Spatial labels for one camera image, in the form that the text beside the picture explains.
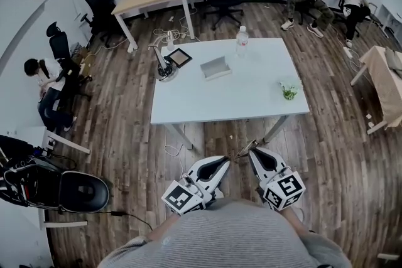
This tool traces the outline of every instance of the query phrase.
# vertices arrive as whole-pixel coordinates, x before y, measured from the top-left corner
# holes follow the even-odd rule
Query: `jeans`
[[[53,110],[53,105],[58,100],[61,91],[49,88],[45,96],[38,104],[39,115],[47,129],[53,132],[56,126],[70,127],[73,117],[70,114]]]
[[[296,3],[302,3],[307,0],[287,0],[288,18],[293,19]],[[321,12],[321,16],[317,19],[317,24],[322,30],[326,30],[328,25],[334,20],[335,14],[322,0],[317,0],[313,3],[315,9]]]
[[[362,22],[364,17],[370,15],[370,8],[368,7],[359,7],[355,5],[347,4],[345,7],[350,8],[352,12],[348,15],[346,19],[346,38],[348,40],[352,40],[354,36],[354,32],[356,30],[356,25],[359,22]]]

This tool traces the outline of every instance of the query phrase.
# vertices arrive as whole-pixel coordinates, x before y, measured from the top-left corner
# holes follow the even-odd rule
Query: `hair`
[[[24,71],[27,76],[35,75],[38,68],[42,69],[46,77],[49,78],[49,72],[46,68],[45,60],[35,60],[34,58],[31,58],[24,64]]]
[[[39,68],[39,62],[34,58],[27,60],[24,64],[24,71],[25,74],[27,74],[27,76],[35,75],[38,68]]]

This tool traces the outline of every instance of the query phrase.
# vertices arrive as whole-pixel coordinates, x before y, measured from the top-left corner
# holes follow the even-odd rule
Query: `black and white marker cube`
[[[177,181],[171,183],[165,194],[162,196],[162,200],[170,209],[179,215],[205,209],[203,199],[192,193],[187,187],[181,185]]]
[[[300,175],[293,172],[278,180],[268,183],[264,191],[264,199],[275,209],[282,210],[294,204],[306,190]]]

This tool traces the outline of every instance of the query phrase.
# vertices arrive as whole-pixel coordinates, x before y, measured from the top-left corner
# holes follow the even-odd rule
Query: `wooden floor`
[[[283,5],[265,5],[243,4],[243,23],[251,38],[284,39],[311,110],[294,118],[268,147],[280,153],[305,182],[307,191],[301,205],[306,225],[337,242],[354,267],[376,267],[376,254],[396,250],[402,235],[401,129],[379,130],[367,136],[366,114],[373,116],[373,123],[382,120],[378,97],[365,78],[353,88],[349,85],[355,72],[333,28],[323,39],[309,33],[306,25],[281,31]],[[174,23],[168,22],[170,16],[175,17]],[[185,133],[195,149],[183,148],[178,157],[164,152],[165,144],[180,144],[163,126],[149,124],[156,60],[148,44],[155,39],[155,28],[180,29],[178,20],[182,16],[180,9],[135,19],[131,27],[139,40],[135,55],[126,52],[128,42],[99,52],[92,67],[94,80],[86,86],[94,98],[90,103],[76,100],[78,121],[68,134],[73,142],[90,147],[91,155],[59,146],[64,155],[78,161],[80,171],[111,183],[111,201],[105,211],[123,210],[154,227],[169,215],[160,197],[170,182],[179,178],[179,160],[188,169],[206,156],[225,154],[233,158],[247,141],[262,138],[275,122],[251,119],[185,124]],[[237,28],[230,21],[213,32],[210,26],[215,17],[202,21],[202,15],[196,13],[192,18],[201,41],[236,37]],[[365,31],[367,26],[363,23],[361,28]],[[376,26],[354,41],[360,55],[373,45],[397,48]],[[259,202],[257,185],[244,158],[232,164],[221,190],[234,198]],[[110,251],[148,231],[135,218],[110,214],[53,212],[50,218],[89,221],[88,227],[51,230],[55,260],[61,267],[72,266],[78,258],[84,267],[95,267]]]

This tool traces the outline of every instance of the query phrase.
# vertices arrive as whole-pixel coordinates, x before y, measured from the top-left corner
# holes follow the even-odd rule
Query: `camouflage pants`
[[[296,3],[301,3],[307,0],[287,0],[288,18],[293,19]],[[322,30],[326,30],[328,25],[334,20],[334,13],[322,0],[317,0],[313,4],[314,8],[321,12],[321,16],[317,19],[317,24]]]

